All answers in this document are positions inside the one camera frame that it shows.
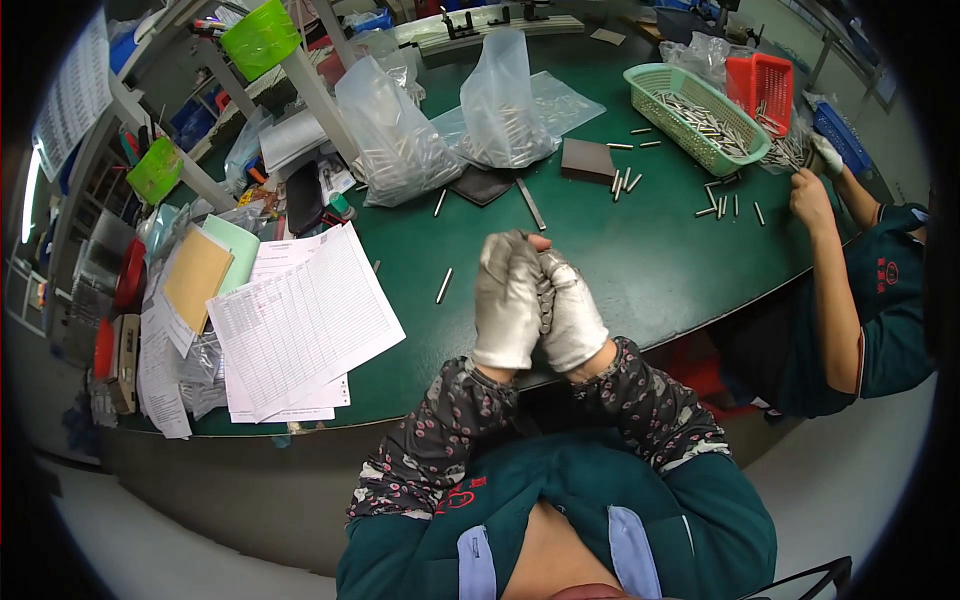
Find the green paper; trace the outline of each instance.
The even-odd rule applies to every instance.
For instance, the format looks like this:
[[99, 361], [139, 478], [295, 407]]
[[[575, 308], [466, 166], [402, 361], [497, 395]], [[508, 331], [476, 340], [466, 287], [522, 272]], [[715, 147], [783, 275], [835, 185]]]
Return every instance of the green paper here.
[[230, 221], [224, 221], [216, 215], [206, 217], [204, 231], [223, 242], [233, 254], [233, 262], [227, 270], [224, 282], [220, 284], [217, 296], [232, 292], [250, 279], [253, 269], [253, 260], [256, 251], [260, 248], [260, 240], [244, 228], [240, 228]]

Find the floral sleeve cover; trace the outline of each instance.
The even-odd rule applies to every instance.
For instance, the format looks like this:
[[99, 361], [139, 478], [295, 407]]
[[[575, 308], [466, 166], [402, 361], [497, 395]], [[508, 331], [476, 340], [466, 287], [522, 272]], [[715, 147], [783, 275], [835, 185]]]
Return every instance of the floral sleeve cover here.
[[612, 417], [627, 445], [660, 475], [704, 452], [730, 454], [724, 430], [696, 392], [647, 365], [631, 340], [613, 341], [617, 356], [611, 365], [574, 386], [579, 401]]
[[464, 478], [470, 441], [506, 427], [517, 391], [461, 356], [444, 363], [423, 402], [387, 434], [363, 464], [347, 514], [430, 519], [444, 493]]

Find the stack of metal pins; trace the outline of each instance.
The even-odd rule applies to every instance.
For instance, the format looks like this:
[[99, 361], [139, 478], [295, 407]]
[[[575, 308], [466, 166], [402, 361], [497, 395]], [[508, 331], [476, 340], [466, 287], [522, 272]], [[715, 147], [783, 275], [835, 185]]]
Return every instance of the stack of metal pins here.
[[784, 137], [778, 137], [780, 134], [774, 127], [774, 122], [766, 116], [766, 109], [767, 101], [761, 100], [760, 106], [756, 108], [755, 120], [764, 131], [770, 134], [773, 142], [770, 145], [770, 152], [760, 160], [760, 163], [774, 164], [784, 169], [800, 171], [806, 161], [804, 144], [797, 139], [798, 136], [788, 134]]
[[726, 122], [717, 119], [708, 108], [700, 107], [673, 92], [656, 92], [658, 100], [679, 114], [693, 129], [702, 133], [708, 142], [728, 156], [745, 157], [750, 152], [743, 136]]
[[370, 194], [378, 203], [392, 204], [436, 189], [463, 173], [463, 164], [432, 127], [410, 134], [405, 127], [382, 127], [382, 148], [363, 151]]
[[464, 133], [459, 150], [497, 169], [519, 169], [552, 153], [553, 138], [540, 117], [528, 107], [501, 104], [493, 113], [478, 115], [483, 127]]

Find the light blue collar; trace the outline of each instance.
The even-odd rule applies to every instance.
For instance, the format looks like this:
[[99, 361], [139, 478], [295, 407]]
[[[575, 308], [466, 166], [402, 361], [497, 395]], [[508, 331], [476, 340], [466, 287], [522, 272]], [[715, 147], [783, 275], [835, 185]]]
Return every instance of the light blue collar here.
[[[608, 507], [613, 570], [624, 591], [640, 598], [662, 598], [657, 566], [640, 517], [620, 506]], [[477, 525], [457, 539], [459, 600], [496, 600], [496, 571], [487, 529]]]

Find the worker's arm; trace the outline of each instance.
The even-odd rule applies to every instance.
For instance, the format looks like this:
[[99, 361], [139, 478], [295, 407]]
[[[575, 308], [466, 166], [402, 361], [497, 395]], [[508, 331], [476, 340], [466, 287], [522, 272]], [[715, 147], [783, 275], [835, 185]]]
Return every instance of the worker's arm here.
[[402, 514], [430, 519], [444, 492], [463, 479], [470, 441], [507, 424], [516, 410], [517, 369], [529, 369], [540, 337], [537, 249], [518, 229], [487, 236], [474, 294], [473, 357], [444, 363], [423, 402], [364, 463], [350, 518]]
[[853, 176], [847, 165], [843, 166], [840, 175], [832, 178], [833, 189], [850, 211], [853, 222], [861, 231], [876, 225], [876, 214], [880, 210], [880, 203], [874, 200], [870, 192], [863, 189], [860, 182]]
[[833, 181], [833, 189], [840, 196], [840, 200], [847, 205], [853, 222], [861, 231], [876, 225], [876, 212], [880, 203], [874, 200], [870, 192], [863, 189], [860, 182], [853, 176], [850, 167], [844, 164], [843, 158], [829, 140], [818, 133], [810, 136], [810, 141], [817, 154], [824, 160], [824, 172]]
[[627, 338], [609, 338], [587, 283], [556, 250], [540, 253], [553, 286], [553, 322], [543, 337], [550, 366], [574, 384], [575, 396], [606, 412], [636, 455], [664, 474], [704, 452], [730, 453], [723, 430], [697, 394], [651, 369]]
[[807, 169], [791, 181], [794, 189], [790, 209], [810, 234], [817, 335], [827, 384], [838, 392], [856, 394], [862, 344], [860, 320], [827, 190]]
[[608, 340], [567, 377], [574, 396], [609, 414], [636, 455], [660, 475], [699, 454], [730, 454], [723, 429], [697, 393], [647, 365], [627, 338]]

